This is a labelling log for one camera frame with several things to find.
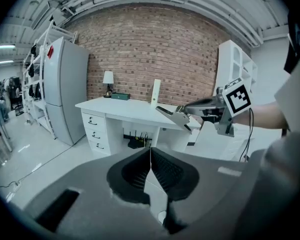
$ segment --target ceiling light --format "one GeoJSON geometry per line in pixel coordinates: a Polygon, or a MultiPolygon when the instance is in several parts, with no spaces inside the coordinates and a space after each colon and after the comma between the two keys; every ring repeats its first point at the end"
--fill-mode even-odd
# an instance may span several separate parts
{"type": "Polygon", "coordinates": [[[5,61],[0,61],[0,64],[5,64],[5,63],[12,63],[14,62],[13,60],[5,60],[5,61]]]}
{"type": "Polygon", "coordinates": [[[14,49],[16,46],[14,44],[12,45],[0,45],[0,49],[14,49]]]}

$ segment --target white desk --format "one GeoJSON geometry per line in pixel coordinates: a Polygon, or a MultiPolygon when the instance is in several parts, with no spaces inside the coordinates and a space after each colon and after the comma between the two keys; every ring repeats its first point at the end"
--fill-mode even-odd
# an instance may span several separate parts
{"type": "MultiPolygon", "coordinates": [[[[168,147],[183,152],[191,136],[174,122],[170,121],[147,101],[112,98],[96,98],[75,105],[81,109],[83,124],[90,147],[93,151],[107,155],[118,153],[122,149],[124,131],[127,122],[144,126],[152,133],[152,147],[168,147]]],[[[177,106],[160,104],[173,112],[177,106]]],[[[199,129],[200,124],[190,117],[188,126],[199,129]]]]}

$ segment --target brick wall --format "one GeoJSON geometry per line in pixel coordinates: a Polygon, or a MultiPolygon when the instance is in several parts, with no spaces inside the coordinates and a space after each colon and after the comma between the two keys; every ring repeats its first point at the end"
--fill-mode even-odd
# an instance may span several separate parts
{"type": "Polygon", "coordinates": [[[189,10],[162,4],[106,8],[71,22],[76,43],[89,50],[88,99],[101,97],[105,71],[113,71],[117,92],[150,101],[155,79],[158,101],[184,105],[210,96],[215,84],[218,47],[233,39],[216,22],[189,10]]]}

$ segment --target ceiling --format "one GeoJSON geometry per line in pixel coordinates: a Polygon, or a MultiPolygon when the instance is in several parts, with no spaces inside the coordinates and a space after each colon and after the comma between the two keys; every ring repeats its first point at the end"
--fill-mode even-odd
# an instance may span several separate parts
{"type": "Polygon", "coordinates": [[[22,63],[53,16],[57,26],[92,11],[126,3],[161,3],[186,8],[220,23],[251,48],[288,34],[288,9],[281,0],[18,0],[0,26],[0,61],[22,63]]]}

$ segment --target desk drawer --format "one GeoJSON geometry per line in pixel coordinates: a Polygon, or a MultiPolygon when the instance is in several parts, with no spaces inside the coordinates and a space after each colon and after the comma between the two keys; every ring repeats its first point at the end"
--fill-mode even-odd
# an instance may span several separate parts
{"type": "Polygon", "coordinates": [[[106,133],[89,128],[85,128],[85,133],[88,140],[108,145],[108,137],[106,133]]]}
{"type": "Polygon", "coordinates": [[[106,132],[105,118],[93,114],[82,113],[84,128],[95,130],[98,132],[106,132]]]}
{"type": "Polygon", "coordinates": [[[110,154],[110,148],[107,144],[89,140],[90,148],[93,151],[110,154]]]}

